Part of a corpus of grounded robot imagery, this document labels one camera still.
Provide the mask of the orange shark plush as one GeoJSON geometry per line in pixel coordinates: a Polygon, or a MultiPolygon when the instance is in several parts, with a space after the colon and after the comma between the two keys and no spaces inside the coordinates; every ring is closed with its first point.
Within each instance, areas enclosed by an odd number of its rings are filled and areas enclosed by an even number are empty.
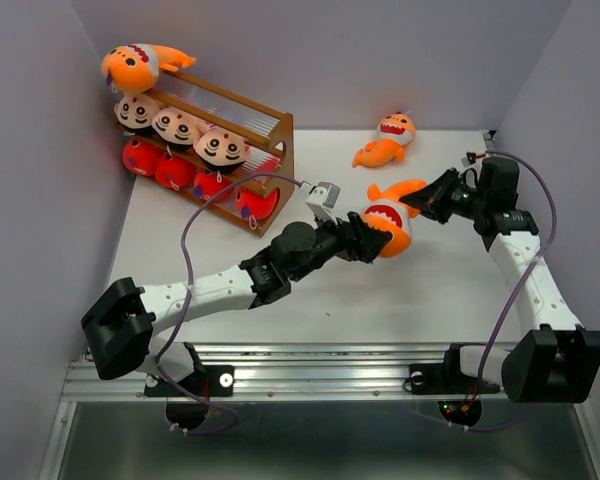
{"type": "Polygon", "coordinates": [[[391,239],[380,251],[381,258],[392,258],[407,250],[413,240],[411,219],[420,211],[400,201],[403,196],[426,187],[421,179],[409,179],[381,190],[375,183],[369,185],[369,205],[360,213],[371,228],[391,234],[391,239]]]}
{"type": "Polygon", "coordinates": [[[108,88],[139,94],[151,89],[162,72],[178,72],[196,62],[196,57],[173,47],[133,43],[107,53],[101,62],[101,73],[108,88]]]}
{"type": "Polygon", "coordinates": [[[379,122],[376,138],[354,155],[352,166],[376,168],[392,161],[403,162],[406,149],[415,137],[416,126],[408,114],[390,114],[379,122]]]}

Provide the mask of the red shark plush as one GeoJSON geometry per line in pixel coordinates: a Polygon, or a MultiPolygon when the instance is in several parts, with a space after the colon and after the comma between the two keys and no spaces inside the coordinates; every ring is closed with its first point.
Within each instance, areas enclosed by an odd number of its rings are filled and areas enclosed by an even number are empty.
{"type": "Polygon", "coordinates": [[[188,160],[164,153],[158,160],[155,180],[165,188],[180,190],[190,186],[197,174],[197,167],[188,160]]]}
{"type": "Polygon", "coordinates": [[[122,151],[122,163],[132,173],[152,177],[165,151],[141,137],[130,137],[122,151]]]}
{"type": "Polygon", "coordinates": [[[193,195],[199,200],[208,201],[217,196],[215,202],[220,203],[230,199],[234,192],[233,183],[216,172],[200,170],[195,176],[193,195]]]}
{"type": "Polygon", "coordinates": [[[240,188],[236,194],[236,209],[240,217],[255,230],[258,222],[266,220],[275,210],[279,200],[279,190],[274,189],[266,196],[246,188],[240,188]]]}

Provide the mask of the boy doll table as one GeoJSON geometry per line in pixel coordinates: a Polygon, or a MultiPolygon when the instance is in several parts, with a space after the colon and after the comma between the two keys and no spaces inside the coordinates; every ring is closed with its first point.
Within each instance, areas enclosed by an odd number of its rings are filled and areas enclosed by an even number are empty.
{"type": "Polygon", "coordinates": [[[235,172],[250,159],[245,139],[220,127],[204,133],[194,151],[207,170],[221,175],[235,172]]]}

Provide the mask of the boy doll black hair front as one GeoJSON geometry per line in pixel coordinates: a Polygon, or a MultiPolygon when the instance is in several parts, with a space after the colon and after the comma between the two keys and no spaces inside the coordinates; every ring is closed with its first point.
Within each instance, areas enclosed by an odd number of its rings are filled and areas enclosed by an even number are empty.
{"type": "Polygon", "coordinates": [[[152,118],[157,135],[172,149],[187,151],[209,130],[203,120],[174,107],[159,110],[152,118]]]}

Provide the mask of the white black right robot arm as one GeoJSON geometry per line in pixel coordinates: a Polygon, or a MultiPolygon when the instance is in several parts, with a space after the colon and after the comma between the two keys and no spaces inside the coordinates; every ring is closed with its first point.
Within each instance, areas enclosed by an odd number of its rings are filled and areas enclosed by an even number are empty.
{"type": "Polygon", "coordinates": [[[401,202],[439,224],[454,216],[473,223],[509,296],[484,344],[460,344],[440,366],[443,384],[462,390],[473,381],[502,388],[516,403],[584,402],[600,367],[600,332],[571,311],[545,261],[557,226],[541,237],[533,215],[518,208],[520,170],[530,165],[505,152],[479,156],[475,185],[449,169],[401,202]]]}

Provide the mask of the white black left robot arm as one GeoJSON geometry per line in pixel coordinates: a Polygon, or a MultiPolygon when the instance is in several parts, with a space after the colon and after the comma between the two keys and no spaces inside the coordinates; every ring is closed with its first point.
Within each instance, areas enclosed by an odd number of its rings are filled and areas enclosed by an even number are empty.
{"type": "Polygon", "coordinates": [[[204,369],[194,347],[162,332],[176,334],[184,323],[216,313],[270,305],[333,258],[373,262],[391,238],[351,212],[317,226],[290,223],[253,257],[195,280],[138,286],[130,277],[118,279],[81,320],[97,375],[108,381],[144,373],[179,393],[193,393],[204,369]]]}

